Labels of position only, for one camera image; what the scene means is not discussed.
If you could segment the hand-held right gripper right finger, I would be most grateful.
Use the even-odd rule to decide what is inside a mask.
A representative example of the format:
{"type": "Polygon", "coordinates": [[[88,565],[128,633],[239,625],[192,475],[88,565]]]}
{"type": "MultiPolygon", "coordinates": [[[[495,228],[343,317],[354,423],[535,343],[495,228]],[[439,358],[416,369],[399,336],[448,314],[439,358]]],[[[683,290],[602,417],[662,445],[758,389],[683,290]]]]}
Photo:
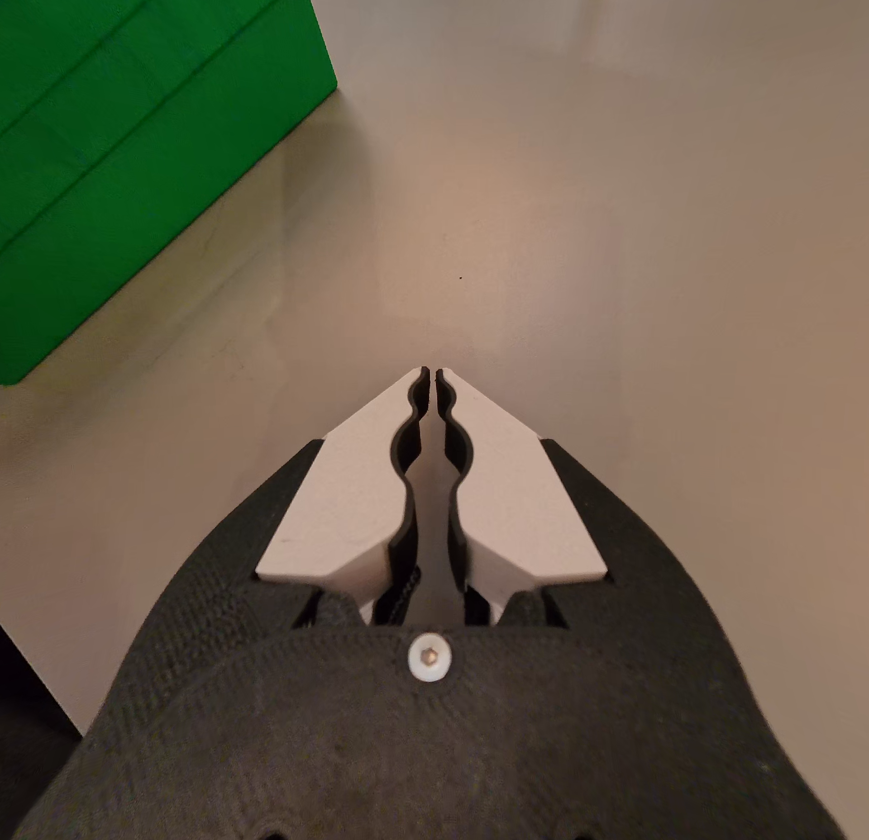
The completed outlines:
{"type": "Polygon", "coordinates": [[[435,384],[457,473],[448,550],[466,625],[496,625],[519,593],[603,580],[603,557],[538,433],[451,369],[435,384]]]}

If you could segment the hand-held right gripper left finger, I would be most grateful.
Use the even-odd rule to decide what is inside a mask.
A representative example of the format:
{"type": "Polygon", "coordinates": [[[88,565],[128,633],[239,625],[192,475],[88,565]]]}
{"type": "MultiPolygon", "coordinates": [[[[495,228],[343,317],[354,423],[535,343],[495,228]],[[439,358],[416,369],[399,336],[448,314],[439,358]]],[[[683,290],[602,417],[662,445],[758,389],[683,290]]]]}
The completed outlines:
{"type": "Polygon", "coordinates": [[[259,580],[353,598],[367,624],[400,624],[418,578],[407,471],[421,453],[422,366],[330,431],[255,569],[259,580]]]}

